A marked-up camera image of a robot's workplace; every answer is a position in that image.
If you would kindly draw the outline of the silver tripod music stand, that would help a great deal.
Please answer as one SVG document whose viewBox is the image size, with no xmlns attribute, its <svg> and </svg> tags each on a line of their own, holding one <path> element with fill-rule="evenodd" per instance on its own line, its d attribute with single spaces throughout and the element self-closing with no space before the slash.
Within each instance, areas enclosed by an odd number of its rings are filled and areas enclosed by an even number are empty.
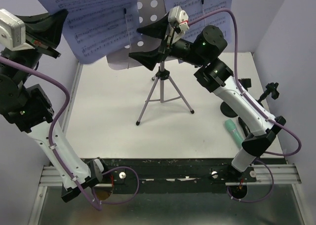
<svg viewBox="0 0 316 225">
<path fill-rule="evenodd" d="M 160 98 L 155 99 L 155 101 L 166 103 L 182 99 L 190 112 L 192 114 L 195 113 L 172 77 L 170 77 L 170 72 L 164 67 L 164 61 L 167 58 L 168 52 L 171 51 L 172 44 L 179 41 L 189 29 L 188 19 L 189 16 L 187 13 L 177 5 L 169 9 L 160 20 L 137 29 L 137 32 L 145 38 L 144 46 L 141 50 L 136 52 L 132 47 L 130 51 L 120 50 L 107 56 L 109 66 L 115 70 L 128 69 L 129 67 L 142 65 L 152 71 L 156 64 L 159 64 L 158 72 L 152 77 L 152 81 L 154 82 L 152 88 L 150 89 L 142 111 L 136 121 L 137 126 L 141 122 L 148 103 L 152 101 L 151 96 L 157 83 L 160 83 Z M 164 99 L 165 80 L 170 81 L 179 94 L 178 97 L 168 100 Z"/>
</svg>

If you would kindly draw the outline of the black microphone stand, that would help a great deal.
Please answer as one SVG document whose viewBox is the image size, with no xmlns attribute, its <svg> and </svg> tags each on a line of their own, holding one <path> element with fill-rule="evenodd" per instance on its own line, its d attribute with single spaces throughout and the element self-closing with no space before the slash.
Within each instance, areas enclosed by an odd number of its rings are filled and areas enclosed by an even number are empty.
<svg viewBox="0 0 316 225">
<path fill-rule="evenodd" d="M 271 95 L 272 99 L 276 100 L 279 97 L 279 92 L 277 90 L 279 86 L 278 82 L 271 82 L 266 85 L 266 90 L 257 100 L 258 103 L 262 103 L 264 99 L 266 99 L 269 95 Z"/>
<path fill-rule="evenodd" d="M 220 105 L 220 111 L 226 117 L 234 118 L 238 115 L 234 112 L 234 110 L 225 102 L 222 102 Z"/>
</svg>

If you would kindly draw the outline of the green toy microphone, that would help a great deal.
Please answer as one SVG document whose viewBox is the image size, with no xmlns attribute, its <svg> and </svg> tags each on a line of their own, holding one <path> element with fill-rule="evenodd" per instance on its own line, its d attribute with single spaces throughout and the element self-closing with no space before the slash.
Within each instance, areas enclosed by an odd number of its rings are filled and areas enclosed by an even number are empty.
<svg viewBox="0 0 316 225">
<path fill-rule="evenodd" d="M 235 141 L 236 145 L 241 148 L 242 147 L 242 142 L 243 138 L 241 134 L 239 133 L 235 123 L 231 120 L 228 119 L 224 122 L 224 126 L 226 130 L 231 134 L 233 140 Z"/>
</svg>

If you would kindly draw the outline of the black microphone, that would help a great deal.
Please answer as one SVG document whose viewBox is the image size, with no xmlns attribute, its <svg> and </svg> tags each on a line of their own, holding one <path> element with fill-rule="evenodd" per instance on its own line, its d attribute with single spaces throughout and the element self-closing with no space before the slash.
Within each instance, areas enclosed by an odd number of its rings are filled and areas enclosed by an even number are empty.
<svg viewBox="0 0 316 225">
<path fill-rule="evenodd" d="M 249 127 L 247 126 L 247 124 L 240 117 L 238 117 L 237 120 L 238 120 L 238 123 L 239 123 L 240 127 L 243 130 L 244 136 L 247 138 L 248 135 L 251 133 Z"/>
</svg>

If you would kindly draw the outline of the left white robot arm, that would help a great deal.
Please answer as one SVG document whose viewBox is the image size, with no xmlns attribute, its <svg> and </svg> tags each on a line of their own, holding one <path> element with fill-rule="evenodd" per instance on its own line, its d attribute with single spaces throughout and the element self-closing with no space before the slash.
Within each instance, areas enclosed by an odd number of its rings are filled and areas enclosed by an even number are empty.
<svg viewBox="0 0 316 225">
<path fill-rule="evenodd" d="M 62 179 L 61 197 L 69 202 L 85 188 L 109 179 L 109 170 L 100 159 L 82 161 L 63 134 L 52 103 L 39 84 L 25 87 L 29 76 L 47 79 L 37 71 L 40 58 L 58 58 L 68 12 L 33 16 L 0 11 L 0 113 L 21 132 L 32 138 L 55 166 Z"/>
</svg>

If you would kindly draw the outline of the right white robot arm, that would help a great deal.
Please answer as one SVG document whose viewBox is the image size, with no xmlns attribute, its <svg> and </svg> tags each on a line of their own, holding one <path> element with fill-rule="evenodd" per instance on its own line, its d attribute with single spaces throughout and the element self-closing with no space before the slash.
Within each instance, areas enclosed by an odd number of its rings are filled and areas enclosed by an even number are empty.
<svg viewBox="0 0 316 225">
<path fill-rule="evenodd" d="M 237 182 L 245 176 L 245 170 L 254 159 L 272 144 L 286 120 L 267 112 L 235 79 L 235 73 L 219 59 L 227 42 L 218 27 L 204 27 L 194 42 L 181 38 L 176 40 L 179 31 L 179 28 L 170 25 L 167 17 L 138 28 L 138 33 L 158 38 L 161 43 L 155 50 L 131 52 L 129 57 L 149 70 L 168 57 L 194 65 L 198 68 L 194 76 L 199 84 L 221 98 L 246 123 L 250 134 L 227 169 L 228 178 Z"/>
</svg>

